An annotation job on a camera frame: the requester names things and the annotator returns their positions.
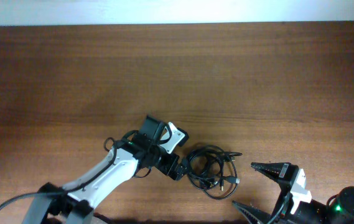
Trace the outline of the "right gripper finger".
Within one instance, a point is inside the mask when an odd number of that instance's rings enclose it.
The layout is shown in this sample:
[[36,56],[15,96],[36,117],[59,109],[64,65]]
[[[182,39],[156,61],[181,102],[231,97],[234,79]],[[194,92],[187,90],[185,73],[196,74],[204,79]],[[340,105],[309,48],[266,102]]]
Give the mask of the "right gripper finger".
[[267,224],[268,221],[271,220],[270,214],[258,208],[244,205],[235,200],[232,201],[232,206],[234,206],[237,211],[239,211],[245,217],[249,224]]
[[279,175],[282,172],[284,163],[259,163],[259,162],[252,162],[251,167],[255,170],[260,172],[261,174],[265,175],[269,179],[277,182],[280,184],[283,181],[283,178]]

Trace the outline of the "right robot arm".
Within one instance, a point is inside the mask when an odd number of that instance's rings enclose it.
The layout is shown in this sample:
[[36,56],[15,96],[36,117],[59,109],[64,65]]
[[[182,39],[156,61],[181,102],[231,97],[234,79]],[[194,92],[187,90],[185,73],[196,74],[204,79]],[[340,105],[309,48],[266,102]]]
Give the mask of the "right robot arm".
[[314,200],[311,192],[306,189],[306,175],[299,166],[289,162],[253,162],[251,167],[275,181],[281,191],[271,214],[249,205],[232,202],[248,223],[354,223],[354,186],[345,187],[323,204]]

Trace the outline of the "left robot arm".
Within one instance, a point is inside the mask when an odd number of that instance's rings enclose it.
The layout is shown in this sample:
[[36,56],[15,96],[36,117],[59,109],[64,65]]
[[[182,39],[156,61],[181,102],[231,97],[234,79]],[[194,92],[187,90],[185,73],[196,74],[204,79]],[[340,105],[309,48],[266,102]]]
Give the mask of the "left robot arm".
[[67,223],[90,223],[95,208],[119,185],[144,168],[155,167],[173,180],[183,176],[174,153],[189,136],[173,123],[146,116],[138,130],[115,140],[106,157],[78,179],[62,187],[43,185],[34,197],[24,223],[45,223],[49,215],[63,215]]

